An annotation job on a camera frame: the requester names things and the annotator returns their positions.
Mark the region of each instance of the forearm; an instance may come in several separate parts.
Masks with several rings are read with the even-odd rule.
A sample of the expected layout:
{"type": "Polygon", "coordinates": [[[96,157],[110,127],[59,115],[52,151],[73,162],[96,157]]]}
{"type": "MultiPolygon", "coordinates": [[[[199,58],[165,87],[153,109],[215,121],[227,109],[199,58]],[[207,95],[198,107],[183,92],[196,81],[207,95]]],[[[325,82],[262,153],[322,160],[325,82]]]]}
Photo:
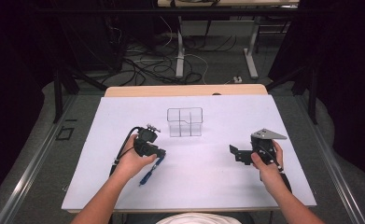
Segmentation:
{"type": "Polygon", "coordinates": [[[116,201],[130,178],[118,169],[110,176],[95,196],[80,211],[72,223],[107,223],[112,215],[116,201]]]}
{"type": "Polygon", "coordinates": [[[304,204],[302,204],[287,188],[273,194],[289,224],[294,223],[324,223],[304,204]]]}

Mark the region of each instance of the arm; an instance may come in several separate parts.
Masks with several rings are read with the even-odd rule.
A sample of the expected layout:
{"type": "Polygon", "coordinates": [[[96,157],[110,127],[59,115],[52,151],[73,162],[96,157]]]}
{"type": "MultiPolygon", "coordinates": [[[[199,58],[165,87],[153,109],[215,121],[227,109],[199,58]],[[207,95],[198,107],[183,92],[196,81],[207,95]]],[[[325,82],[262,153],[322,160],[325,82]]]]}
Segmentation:
{"type": "MultiPolygon", "coordinates": [[[[123,152],[133,147],[133,140],[136,134],[130,136],[126,143],[123,152]]],[[[120,159],[112,176],[110,176],[92,199],[86,204],[83,210],[75,217],[72,223],[108,223],[116,201],[121,193],[121,190],[127,182],[141,169],[154,162],[156,155],[149,157],[140,157],[135,150],[129,150],[120,159]]]]}
{"type": "MultiPolygon", "coordinates": [[[[283,166],[282,148],[274,141],[276,159],[283,166]]],[[[284,184],[274,163],[266,165],[257,153],[252,153],[252,161],[260,170],[260,177],[267,191],[273,196],[288,223],[324,223],[302,204],[284,184]]]]}

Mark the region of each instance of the white shirt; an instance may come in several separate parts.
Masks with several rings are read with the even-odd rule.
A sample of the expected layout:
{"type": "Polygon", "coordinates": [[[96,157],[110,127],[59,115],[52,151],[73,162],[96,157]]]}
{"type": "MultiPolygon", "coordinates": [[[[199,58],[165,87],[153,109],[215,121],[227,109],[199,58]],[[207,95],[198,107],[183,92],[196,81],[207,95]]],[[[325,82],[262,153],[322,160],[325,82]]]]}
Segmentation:
{"type": "Polygon", "coordinates": [[[232,217],[206,213],[185,213],[165,218],[157,224],[241,224],[241,222],[232,217]]]}

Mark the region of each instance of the person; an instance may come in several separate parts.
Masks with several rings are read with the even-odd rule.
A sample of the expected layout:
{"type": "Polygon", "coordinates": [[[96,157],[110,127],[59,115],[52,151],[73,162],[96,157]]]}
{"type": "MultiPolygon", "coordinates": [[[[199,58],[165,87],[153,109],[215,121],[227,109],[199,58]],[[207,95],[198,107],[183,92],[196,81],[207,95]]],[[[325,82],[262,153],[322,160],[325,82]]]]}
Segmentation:
{"type": "MultiPolygon", "coordinates": [[[[133,140],[137,135],[132,134],[126,143],[124,151],[126,153],[120,159],[118,166],[114,173],[106,180],[103,186],[92,197],[92,199],[86,204],[86,206],[77,214],[73,219],[73,224],[78,223],[108,223],[121,190],[127,184],[127,182],[135,175],[137,175],[141,169],[151,164],[156,160],[156,155],[149,157],[140,157],[135,150],[128,150],[133,147],[133,140]]],[[[274,147],[276,150],[276,159],[281,166],[283,166],[283,150],[274,141],[274,147]]],[[[267,189],[267,191],[274,197],[275,201],[279,205],[282,214],[289,224],[293,223],[324,223],[319,217],[312,213],[304,204],[302,204],[287,188],[284,184],[284,180],[279,174],[278,168],[274,163],[266,165],[257,153],[251,155],[254,166],[260,170],[260,178],[267,189]]],[[[182,218],[182,221],[194,220],[194,223],[201,223],[200,220],[211,220],[212,223],[243,223],[227,214],[226,216],[220,216],[216,214],[199,214],[199,213],[187,213],[175,215],[168,214],[168,216],[161,217],[162,220],[152,221],[145,220],[142,223],[178,223],[177,220],[182,218]]],[[[252,217],[246,217],[247,222],[253,223],[252,217]]]]}

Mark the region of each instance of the hand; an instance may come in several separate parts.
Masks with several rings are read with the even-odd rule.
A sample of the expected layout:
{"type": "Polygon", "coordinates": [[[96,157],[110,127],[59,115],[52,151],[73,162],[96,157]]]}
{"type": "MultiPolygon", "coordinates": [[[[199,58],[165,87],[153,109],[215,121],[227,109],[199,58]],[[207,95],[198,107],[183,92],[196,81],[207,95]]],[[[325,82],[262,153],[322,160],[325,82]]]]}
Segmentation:
{"type": "Polygon", "coordinates": [[[138,174],[142,168],[148,164],[154,162],[157,158],[156,154],[149,157],[140,157],[133,149],[133,140],[136,138],[137,134],[132,134],[126,143],[121,154],[125,153],[116,167],[115,173],[122,173],[127,175],[127,177],[132,178],[138,174]]]}
{"type": "MultiPolygon", "coordinates": [[[[283,163],[283,150],[282,148],[273,141],[275,147],[275,156],[278,163],[284,167],[283,163]]],[[[267,191],[270,194],[274,195],[276,192],[281,190],[288,190],[284,180],[282,179],[281,175],[279,174],[278,168],[275,163],[271,163],[266,165],[260,158],[260,156],[254,152],[251,155],[251,159],[254,162],[254,166],[260,170],[260,178],[263,181],[264,186],[266,187],[267,191]]]]}

